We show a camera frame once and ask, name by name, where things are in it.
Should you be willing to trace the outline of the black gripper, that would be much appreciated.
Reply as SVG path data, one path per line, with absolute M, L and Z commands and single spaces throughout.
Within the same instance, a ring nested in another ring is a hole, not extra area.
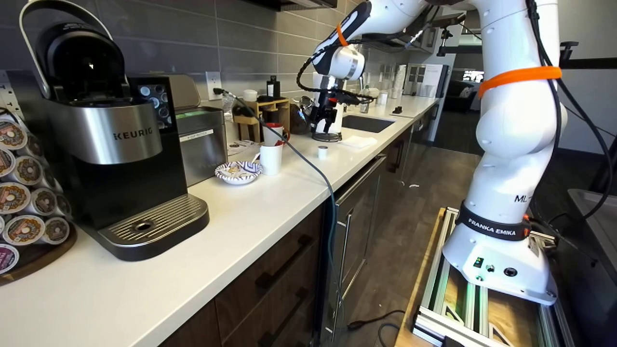
M 313 107 L 313 134 L 340 136 L 342 134 L 342 104 L 336 100 L 333 88 L 340 86 L 336 77 L 313 75 L 313 84 L 319 88 L 317 104 Z

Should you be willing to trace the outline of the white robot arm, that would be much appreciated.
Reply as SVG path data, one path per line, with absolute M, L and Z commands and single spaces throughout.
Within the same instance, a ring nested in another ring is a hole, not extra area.
M 485 82 L 477 140 L 485 156 L 444 256 L 475 285 L 550 306 L 558 287 L 525 213 L 566 121 L 558 94 L 558 0 L 363 0 L 311 61 L 323 75 L 358 78 L 365 57 L 352 48 L 356 40 L 400 32 L 429 5 L 458 1 L 481 13 Z

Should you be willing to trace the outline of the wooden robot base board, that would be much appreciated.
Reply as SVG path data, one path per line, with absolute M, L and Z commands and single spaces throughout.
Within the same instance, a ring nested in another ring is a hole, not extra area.
M 421 267 L 419 267 L 417 277 L 414 281 L 414 291 L 410 294 L 402 325 L 396 333 L 394 347 L 431 347 L 425 339 L 421 339 L 414 333 L 414 321 L 415 321 L 415 314 L 417 314 L 421 300 L 423 300 L 423 292 L 425 292 L 425 285 L 427 285 L 429 271 L 433 265 L 433 258 L 439 248 L 441 227 L 442 227 L 444 217 L 446 217 L 446 208 L 441 208 L 437 213 L 433 231 L 431 231 L 429 244 L 425 248 L 423 258 L 421 258 Z

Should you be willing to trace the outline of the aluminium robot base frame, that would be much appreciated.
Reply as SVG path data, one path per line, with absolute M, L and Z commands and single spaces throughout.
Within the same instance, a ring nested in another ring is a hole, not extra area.
M 448 264 L 442 248 L 456 227 L 458 210 L 444 208 L 414 333 L 437 347 L 575 347 L 560 302 L 543 306 L 473 285 Z

